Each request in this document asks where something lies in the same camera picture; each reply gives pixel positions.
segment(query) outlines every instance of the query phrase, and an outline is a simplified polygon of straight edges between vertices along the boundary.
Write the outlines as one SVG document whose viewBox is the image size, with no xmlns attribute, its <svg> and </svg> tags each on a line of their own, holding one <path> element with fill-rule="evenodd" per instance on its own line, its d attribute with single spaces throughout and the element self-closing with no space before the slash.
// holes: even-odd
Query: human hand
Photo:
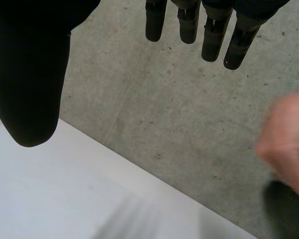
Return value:
<svg viewBox="0 0 299 239">
<path fill-rule="evenodd" d="M 256 148 L 286 185 L 299 194 L 299 95 L 278 101 Z"/>
</svg>

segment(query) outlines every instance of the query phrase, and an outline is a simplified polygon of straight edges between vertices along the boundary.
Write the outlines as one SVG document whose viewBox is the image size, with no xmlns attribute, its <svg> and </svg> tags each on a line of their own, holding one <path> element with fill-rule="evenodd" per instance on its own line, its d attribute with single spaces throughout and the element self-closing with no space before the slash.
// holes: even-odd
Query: white floor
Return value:
<svg viewBox="0 0 299 239">
<path fill-rule="evenodd" d="M 255 237 L 63 121 L 35 148 L 0 123 L 0 239 L 33 238 Z"/>
</svg>

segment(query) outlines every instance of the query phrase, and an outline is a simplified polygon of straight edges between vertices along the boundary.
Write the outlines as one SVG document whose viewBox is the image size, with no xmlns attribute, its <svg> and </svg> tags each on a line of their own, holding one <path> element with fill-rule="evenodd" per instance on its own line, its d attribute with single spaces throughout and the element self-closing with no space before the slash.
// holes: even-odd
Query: black object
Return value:
<svg viewBox="0 0 299 239">
<path fill-rule="evenodd" d="M 280 181 L 264 190 L 264 209 L 276 239 L 299 239 L 299 196 Z"/>
<path fill-rule="evenodd" d="M 149 41 L 159 41 L 163 30 L 167 0 L 147 0 L 145 35 Z"/>
<path fill-rule="evenodd" d="M 267 20 L 257 20 L 237 13 L 234 33 L 224 59 L 224 66 L 236 70 L 243 62 L 260 26 Z"/>
<path fill-rule="evenodd" d="M 165 19 L 167 0 L 146 0 L 146 37 L 159 41 Z M 200 0 L 171 0 L 178 7 L 180 39 L 195 42 L 199 21 Z M 289 0 L 201 0 L 207 21 L 201 57 L 208 62 L 218 58 L 233 9 L 237 23 L 228 47 L 224 66 L 236 70 L 242 64 L 260 26 Z"/>
<path fill-rule="evenodd" d="M 204 7 L 208 13 L 208 17 L 205 25 L 201 57 L 205 61 L 214 62 L 218 58 L 233 9 Z"/>
<path fill-rule="evenodd" d="M 0 119 L 20 145 L 33 147 L 53 135 L 70 31 L 98 3 L 0 0 Z"/>
<path fill-rule="evenodd" d="M 197 36 L 200 0 L 186 1 L 186 3 L 178 6 L 179 35 L 182 42 L 192 44 Z"/>
</svg>

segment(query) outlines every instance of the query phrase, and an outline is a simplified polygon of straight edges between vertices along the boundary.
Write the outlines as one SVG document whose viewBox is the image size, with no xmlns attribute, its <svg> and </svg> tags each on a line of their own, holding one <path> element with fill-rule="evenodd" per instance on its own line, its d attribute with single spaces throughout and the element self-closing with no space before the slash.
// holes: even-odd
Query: finger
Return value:
<svg viewBox="0 0 299 239">
<path fill-rule="evenodd" d="M 163 30 L 167 0 L 146 1 L 145 35 L 149 41 L 157 42 Z"/>
<path fill-rule="evenodd" d="M 172 0 L 172 2 L 178 6 L 177 18 L 179 20 L 180 39 L 186 44 L 194 43 L 198 29 L 200 0 Z"/>
<path fill-rule="evenodd" d="M 203 0 L 207 21 L 201 57 L 208 62 L 217 60 L 232 14 L 231 1 Z"/>
</svg>

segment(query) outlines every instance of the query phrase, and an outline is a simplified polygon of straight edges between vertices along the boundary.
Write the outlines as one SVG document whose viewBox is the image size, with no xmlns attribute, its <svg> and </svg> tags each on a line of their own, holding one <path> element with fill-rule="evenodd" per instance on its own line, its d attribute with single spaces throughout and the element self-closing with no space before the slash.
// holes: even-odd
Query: gray concrete surface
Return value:
<svg viewBox="0 0 299 239">
<path fill-rule="evenodd" d="M 243 65 L 223 67 L 230 21 L 215 63 L 198 37 L 179 39 L 168 3 L 158 43 L 145 39 L 145 1 L 103 0 L 72 32 L 61 119 L 260 239 L 269 169 L 253 147 L 263 116 L 299 92 L 299 0 L 262 26 Z"/>
</svg>

